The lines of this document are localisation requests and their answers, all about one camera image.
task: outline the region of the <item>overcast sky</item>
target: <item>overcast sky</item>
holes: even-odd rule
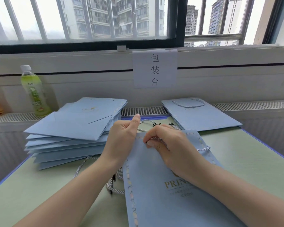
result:
[[[42,17],[43,25],[49,39],[61,39],[64,38],[63,27],[60,20],[59,11],[57,8],[56,0],[36,0],[39,8],[39,12]],[[207,0],[204,29],[203,33],[208,33],[209,21],[212,4],[216,0]],[[252,11],[251,19],[248,26],[248,31],[245,39],[245,44],[253,44],[254,37],[257,31],[258,23],[261,17],[263,5],[265,0],[255,0],[254,10]],[[25,39],[41,39],[41,35],[38,29],[38,25],[34,16],[33,9],[30,4],[30,0],[11,0],[14,8],[15,15],[19,22],[19,26],[23,32]],[[199,27],[201,4],[202,0],[188,0],[189,5],[195,5],[199,10],[197,29]],[[239,14],[239,22],[242,20],[243,8],[245,7],[246,0],[242,1],[242,7]],[[167,11],[167,2],[165,2],[165,10]],[[0,0],[0,21],[9,39],[16,40],[16,34],[9,18],[4,1]],[[164,19],[164,31],[166,31],[167,14]],[[206,42],[196,42],[196,45],[205,44]]]

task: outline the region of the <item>green tabletop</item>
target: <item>green tabletop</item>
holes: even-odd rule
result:
[[[166,120],[156,122],[169,123]],[[141,124],[148,130],[152,125]],[[240,128],[200,133],[224,168],[247,182],[284,199],[284,158]],[[68,183],[82,160],[39,171],[32,158],[23,163],[0,185],[0,227],[15,224]],[[88,160],[82,170],[95,160]],[[122,181],[114,187],[124,189]],[[124,195],[104,187],[81,226],[128,226]]]

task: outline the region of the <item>green tea bottle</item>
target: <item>green tea bottle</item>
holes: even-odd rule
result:
[[[21,84],[26,93],[30,96],[36,116],[46,116],[52,112],[46,103],[46,98],[39,77],[31,72],[29,65],[20,66],[23,72]]]

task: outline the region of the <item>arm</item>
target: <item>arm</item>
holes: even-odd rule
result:
[[[129,155],[139,122],[138,114],[132,121],[115,122],[110,129],[101,157],[14,227],[79,226],[105,183]]]
[[[168,149],[151,137],[162,138]],[[159,152],[173,172],[214,196],[248,227],[284,227],[284,200],[210,164],[183,132],[167,125],[155,126],[143,141]]]

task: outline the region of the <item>person's left hand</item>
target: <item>person's left hand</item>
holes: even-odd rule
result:
[[[133,147],[139,124],[139,114],[136,114],[131,121],[118,120],[115,122],[109,131],[100,159],[114,164],[116,170],[119,169]]]

